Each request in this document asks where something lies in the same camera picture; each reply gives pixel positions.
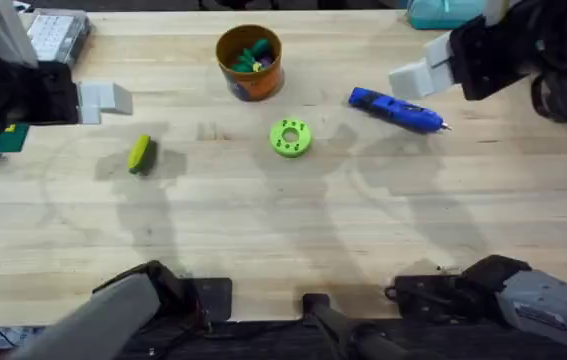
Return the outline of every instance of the wooden table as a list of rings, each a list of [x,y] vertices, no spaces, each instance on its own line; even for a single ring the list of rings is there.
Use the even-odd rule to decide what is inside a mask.
[[[493,253],[567,280],[567,126],[536,116],[529,82],[487,101],[460,89],[430,107],[454,127],[414,135],[349,108],[436,32],[403,13],[99,13],[77,80],[134,93],[134,116],[35,128],[0,164],[0,325],[47,324],[130,267],[234,280],[235,319],[297,314],[327,291],[351,315],[393,316],[382,288],[405,271]],[[214,46],[243,23],[276,31],[285,86],[236,100]],[[269,126],[305,120],[314,144],[278,157]],[[127,173],[133,140],[160,142],[155,173]]]

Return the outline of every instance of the cup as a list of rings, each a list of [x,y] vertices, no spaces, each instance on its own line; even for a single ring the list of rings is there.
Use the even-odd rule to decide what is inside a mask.
[[[274,61],[272,65],[258,72],[236,72],[231,69],[243,49],[251,48],[259,39],[267,39]],[[259,25],[241,25],[228,30],[216,43],[216,59],[225,75],[228,88],[244,101],[265,99],[276,90],[282,81],[281,41],[267,28]]]

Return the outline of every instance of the cable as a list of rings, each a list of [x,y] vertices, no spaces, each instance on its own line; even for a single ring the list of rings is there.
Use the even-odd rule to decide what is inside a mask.
[[[223,341],[223,340],[253,340],[259,336],[271,333],[271,332],[275,332],[275,331],[281,331],[281,330],[285,330],[285,329],[289,329],[292,328],[294,326],[297,326],[298,324],[301,323],[301,320],[295,320],[295,321],[289,321],[289,322],[285,322],[283,324],[278,324],[278,325],[273,325],[273,326],[261,326],[256,328],[253,331],[249,331],[243,334],[240,333],[227,333],[227,334],[214,334],[214,333],[209,333],[209,334],[205,334],[203,335],[203,338],[205,338],[206,340],[210,340],[210,341]]]
[[[13,342],[11,342],[10,339],[1,330],[0,330],[0,335],[5,341],[7,341],[8,344],[10,344],[11,347],[13,347],[13,348],[16,347],[16,345]]]
[[[327,329],[325,328],[321,320],[319,320],[319,318],[313,315],[311,315],[311,318],[312,320],[314,320],[314,323],[316,324],[316,327],[319,328],[321,334],[323,334],[323,338],[325,339],[327,346],[330,348],[330,353],[332,354],[332,358],[334,360],[342,360],[343,358],[341,357],[341,355],[339,355],[339,350],[336,348],[336,345],[334,345],[330,333],[328,333]]]
[[[192,340],[194,338],[194,334],[196,334],[196,332],[192,329],[189,329],[185,330],[184,333],[174,337],[172,340],[170,340],[170,343],[167,344],[165,348],[163,348],[163,352],[156,358],[156,360],[167,359],[168,355],[170,355],[170,353],[174,351],[177,346],[183,345],[188,340]]]

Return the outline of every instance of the green gear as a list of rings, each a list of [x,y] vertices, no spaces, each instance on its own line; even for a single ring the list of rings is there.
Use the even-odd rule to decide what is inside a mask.
[[[285,135],[296,135],[296,141],[288,141]],[[270,130],[270,144],[277,154],[295,158],[303,155],[310,147],[312,135],[310,129],[299,119],[287,118],[278,121]]]

